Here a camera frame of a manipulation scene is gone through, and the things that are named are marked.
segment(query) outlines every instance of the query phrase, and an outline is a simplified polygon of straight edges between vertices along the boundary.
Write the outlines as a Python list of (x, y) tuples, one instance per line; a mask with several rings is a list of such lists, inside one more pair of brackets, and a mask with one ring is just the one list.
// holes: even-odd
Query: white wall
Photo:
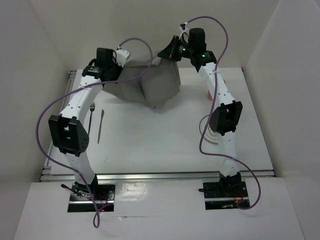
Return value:
[(244, 73), (276, 173), (285, 177), (306, 240), (317, 240), (320, 8), (314, 0), (279, 1)]
[[(278, 0), (28, 0), (61, 59), (70, 70), (83, 68), (95, 57), (97, 47), (115, 48), (129, 37), (141, 37), (151, 47), (163, 49), (179, 25), (193, 17), (209, 15), (228, 29), (229, 49), (224, 67), (244, 66)], [(223, 31), (210, 20), (203, 27), (208, 48), (216, 55), (225, 45)], [(146, 53), (141, 43), (130, 43), (133, 54)], [(185, 67), (188, 61), (181, 64)]]
[[(10, 240), (44, 163), (37, 117), (64, 92), (68, 74), (27, 1), (0, 1), (0, 33), (0, 239)], [(46, 148), (47, 125), (40, 136)]]

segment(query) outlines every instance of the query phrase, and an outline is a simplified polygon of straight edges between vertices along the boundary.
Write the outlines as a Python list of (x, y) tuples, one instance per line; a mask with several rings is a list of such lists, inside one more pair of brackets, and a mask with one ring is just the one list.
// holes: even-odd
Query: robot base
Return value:
[[(76, 191), (76, 188), (75, 185), (71, 188), (74, 191), (71, 190), (68, 213), (95, 212), (90, 195), (81, 190)], [(100, 184), (96, 187), (94, 201), (99, 209), (103, 207), (102, 212), (114, 211), (115, 189), (115, 184)]]
[(238, 203), (242, 208), (250, 207), (247, 186), (244, 181), (233, 193), (222, 191), (219, 182), (204, 182), (199, 192), (204, 193), (205, 210), (236, 209)]

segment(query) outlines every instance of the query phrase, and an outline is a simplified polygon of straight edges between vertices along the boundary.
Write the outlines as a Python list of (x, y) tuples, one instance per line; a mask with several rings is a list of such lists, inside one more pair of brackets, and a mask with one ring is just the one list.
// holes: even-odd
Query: black bracket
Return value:
[(205, 31), (202, 28), (192, 28), (189, 31), (188, 43), (180, 40), (178, 36), (174, 36), (169, 45), (157, 56), (175, 62), (182, 58), (190, 59), (191, 64), (198, 72), (200, 67), (207, 63), (217, 63), (214, 53), (207, 50), (205, 39)]
[(89, 145), (89, 135), (76, 117), (70, 119), (51, 115), (49, 128), (53, 145), (59, 148), (61, 153), (79, 157)]
[(210, 119), (210, 128), (215, 133), (219, 133), (222, 136), (227, 132), (235, 132), (239, 123), (240, 115), (243, 105), (240, 101), (233, 101), (230, 104), (221, 104), (212, 113)]
[(114, 54), (117, 53), (113, 49), (97, 48), (96, 58), (91, 60), (89, 65), (85, 67), (82, 76), (93, 76), (102, 82), (118, 80), (123, 68), (117, 64)]
[(230, 195), (241, 185), (241, 175), (240, 172), (237, 172), (234, 176), (223, 176), (221, 173), (219, 174), (220, 180), (220, 189), (224, 192), (225, 195)]

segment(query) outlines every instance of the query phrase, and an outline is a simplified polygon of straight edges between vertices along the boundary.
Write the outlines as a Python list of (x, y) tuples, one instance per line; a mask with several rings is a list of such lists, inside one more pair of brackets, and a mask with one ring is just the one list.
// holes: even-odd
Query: cable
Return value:
[(189, 35), (188, 35), (188, 33), (186, 33), (186, 32), (182, 33), (182, 41), (183, 41), (186, 45), (189, 45)]
[(88, 199), (88, 200), (91, 201), (91, 198), (88, 198), (87, 196), (85, 196), (85, 194), (84, 194), (83, 192), (75, 191), (74, 189), (66, 186), (65, 184), (61, 184), (61, 187), (62, 187), (63, 189), (68, 189), (70, 192), (74, 193), (76, 196), (79, 196), (80, 198), (81, 198), (81, 197), (84, 197), (84, 198), (86, 198), (86, 199)]
[[(201, 124), (202, 124), (202, 122), (205, 120), (205, 118), (208, 117), (208, 116), (209, 116), (209, 114), (208, 114), (208, 115), (205, 115), (205, 116), (200, 120), (200, 122), (199, 122), (199, 132), (200, 132), (201, 135), (202, 135)], [(207, 133), (205, 133), (205, 135), (206, 135), (209, 139), (216, 140), (216, 139), (210, 137)], [(210, 140), (207, 139), (206, 137), (204, 137), (204, 139), (205, 139), (207, 142), (211, 143), (211, 144), (218, 145), (218, 143), (216, 143), (216, 142), (214, 142), (214, 141), (210, 141)]]
[(88, 65), (92, 66), (92, 64), (94, 64), (94, 63), (95, 63), (95, 61), (96, 61), (96, 59), (95, 59), (95, 58), (94, 58), (94, 59), (92, 59), (92, 60), (89, 62), (89, 64), (88, 64)]
[(198, 19), (211, 19), (213, 21), (215, 21), (217, 24), (220, 25), (220, 27), (223, 29), (224, 33), (225, 33), (225, 47), (220, 55), (220, 57), (218, 58), (218, 60), (216, 61), (216, 64), (215, 64), (215, 68), (214, 68), (214, 84), (215, 84), (215, 88), (214, 88), (214, 96), (213, 96), (213, 102), (212, 102), (212, 106), (211, 106), (211, 109), (210, 109), (210, 113), (209, 113), (209, 117), (208, 117), (208, 121), (206, 122), (206, 125), (204, 127), (204, 130), (203, 130), (203, 133), (201, 135), (201, 139), (200, 139), (200, 143), (199, 143), (199, 150), (202, 154), (204, 155), (208, 155), (208, 156), (217, 156), (217, 157), (224, 157), (224, 158), (228, 158), (228, 159), (231, 159), (231, 160), (234, 160), (235, 162), (243, 165), (246, 169), (248, 169), (248, 171), (252, 174), (253, 178), (255, 179), (256, 181), (256, 184), (258, 186), (258, 197), (256, 199), (256, 201), (249, 207), (246, 207), (246, 208), (243, 208), (243, 207), (240, 207), (239, 204), (237, 204), (237, 208), (239, 209), (242, 209), (242, 210), (249, 210), (249, 209), (252, 209), (254, 206), (257, 205), (257, 203), (259, 202), (260, 198), (261, 198), (261, 186), (260, 186), (260, 182), (257, 178), (257, 176), (255, 175), (255, 173), (242, 161), (232, 157), (232, 156), (228, 156), (228, 155), (225, 155), (225, 154), (218, 154), (218, 153), (209, 153), (209, 152), (205, 152), (202, 150), (202, 143), (204, 141), (204, 138), (205, 138), (205, 134), (206, 134), (206, 130), (209, 126), (209, 122), (210, 122), (210, 119), (212, 117), (212, 114), (214, 112), (214, 108), (215, 108), (215, 102), (216, 102), (216, 99), (217, 99), (217, 91), (218, 91), (218, 76), (217, 76), (217, 70), (218, 70), (218, 65), (222, 59), (222, 57), (224, 56), (224, 54), (226, 53), (226, 50), (228, 48), (228, 44), (229, 44), (229, 36), (228, 36), (228, 32), (225, 28), (225, 26), (223, 26), (223, 24), (216, 18), (212, 17), (212, 16), (198, 16), (198, 17), (195, 17), (195, 18), (192, 18), (191, 20), (189, 20), (187, 23), (191, 23), (195, 20), (198, 20)]
[(117, 63), (117, 52), (115, 50), (112, 50), (114, 52), (113, 60), (115, 63)]
[(67, 169), (70, 169), (70, 170), (74, 171), (74, 172), (77, 173), (77, 174), (80, 176), (80, 178), (83, 180), (83, 182), (84, 182), (84, 184), (85, 184), (85, 186), (86, 186), (86, 189), (88, 190), (88, 193), (89, 193), (89, 195), (90, 195), (90, 197), (91, 197), (91, 199), (92, 199), (92, 203), (93, 203), (93, 206), (94, 206), (94, 209), (95, 209), (95, 215), (94, 215), (94, 218), (93, 218), (93, 226), (94, 226), (95, 228), (98, 228), (98, 227), (99, 227), (99, 225), (100, 225), (100, 214), (99, 214), (99, 213), (100, 213), (100, 211), (101, 211), (103, 208), (105, 208), (106, 206), (103, 206), (102, 208), (98, 209), (97, 204), (96, 204), (96, 202), (95, 202), (95, 198), (94, 198), (94, 196), (93, 196), (93, 194), (92, 194), (92, 192), (91, 192), (91, 189), (90, 189), (90, 187), (89, 187), (89, 184), (87, 183), (87, 181), (86, 181), (86, 179), (84, 178), (84, 176), (83, 176), (77, 169), (75, 169), (75, 168), (73, 168), (73, 167), (71, 167), (71, 166), (65, 165), (65, 164), (63, 164), (63, 163), (60, 163), (60, 162), (58, 162), (58, 161), (56, 161), (56, 160), (54, 160), (52, 157), (50, 157), (50, 156), (46, 153), (46, 151), (44, 150), (44, 148), (42, 147), (42, 145), (41, 145), (41, 143), (40, 143), (40, 139), (39, 139), (39, 126), (40, 126), (41, 119), (43, 118), (43, 116), (44, 116), (44, 114), (47, 112), (47, 110), (48, 110), (49, 108), (51, 108), (55, 103), (57, 103), (58, 101), (60, 101), (61, 99), (65, 98), (65, 97), (67, 97), (67, 96), (70, 96), (70, 95), (72, 95), (72, 94), (74, 94), (74, 93), (77, 93), (77, 92), (79, 92), (79, 91), (82, 91), (82, 90), (84, 90), (84, 89), (86, 89), (86, 88), (89, 88), (89, 87), (92, 87), (92, 86), (95, 86), (95, 85), (126, 83), (126, 82), (130, 82), (130, 81), (134, 81), (134, 80), (136, 80), (136, 79), (139, 79), (139, 78), (141, 78), (143, 75), (145, 75), (145, 74), (147, 73), (147, 71), (150, 69), (151, 65), (152, 65), (153, 53), (152, 53), (151, 47), (150, 47), (150, 45), (149, 45), (146, 41), (144, 41), (144, 40), (142, 40), (141, 38), (138, 38), (138, 37), (128, 38), (127, 40), (123, 41), (119, 46), (122, 46), (123, 44), (125, 44), (125, 43), (127, 43), (127, 42), (129, 42), (129, 41), (132, 41), (132, 40), (137, 40), (137, 41), (140, 41), (140, 42), (144, 43), (144, 44), (147, 46), (147, 48), (149, 49), (149, 52), (150, 52), (150, 63), (149, 63), (149, 65), (148, 65), (148, 67), (147, 67), (142, 73), (140, 73), (139, 76), (136, 76), (136, 77), (134, 77), (134, 78), (127, 79), (127, 80), (122, 80), (122, 81), (121, 81), (121, 80), (117, 80), (117, 81), (106, 81), (106, 82), (95, 82), (95, 83), (91, 83), (91, 84), (85, 85), (84, 87), (80, 87), (80, 88), (78, 88), (78, 89), (75, 89), (75, 90), (73, 90), (73, 91), (71, 91), (71, 92), (69, 92), (69, 93), (67, 93), (67, 94), (65, 94), (65, 95), (63, 95), (63, 96), (60, 96), (60, 97), (58, 97), (56, 100), (54, 100), (53, 102), (51, 102), (51, 103), (41, 112), (41, 114), (40, 114), (40, 116), (39, 116), (39, 118), (38, 118), (38, 120), (37, 120), (37, 122), (36, 122), (36, 126), (35, 126), (35, 139), (36, 139), (36, 143), (37, 143), (40, 151), (42, 152), (42, 154), (43, 154), (46, 158), (48, 158), (49, 160), (51, 160), (53, 163), (58, 164), (58, 165), (60, 165), (60, 166), (62, 166), (62, 167), (64, 167), (64, 168), (67, 168)]
[(243, 200), (244, 197), (245, 197), (245, 196), (243, 195), (243, 193), (242, 193), (239, 189), (237, 189), (236, 191), (241, 195), (241, 200)]

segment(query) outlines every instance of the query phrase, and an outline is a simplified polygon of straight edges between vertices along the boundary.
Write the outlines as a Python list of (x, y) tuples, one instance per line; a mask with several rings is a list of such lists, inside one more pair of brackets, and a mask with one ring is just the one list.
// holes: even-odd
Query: white tabletop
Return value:
[[(161, 110), (119, 100), (104, 91), (95, 99), (90, 142), (87, 154), (97, 174), (218, 172), (221, 157), (199, 152), (199, 122), (210, 111), (208, 89), (193, 68), (180, 68), (180, 93)], [(243, 104), (236, 130), (238, 159), (255, 171), (273, 170), (257, 115), (251, 101), (241, 68), (221, 68), (222, 77), (232, 95)], [(79, 86), (81, 71), (77, 72), (72, 89)], [(100, 143), (98, 129), (104, 109)], [(84, 127), (89, 125), (89, 112)], [(203, 148), (212, 153), (218, 146), (206, 141)], [(68, 164), (57, 148), (51, 157)], [(52, 165), (50, 174), (72, 174), (68, 169)]]
[[(282, 178), (260, 178), (253, 209), (205, 210), (201, 180), (117, 182), (114, 212), (68, 213), (70, 192), (58, 182), (30, 187), (15, 240), (303, 240)], [(258, 195), (246, 179), (250, 202)]]

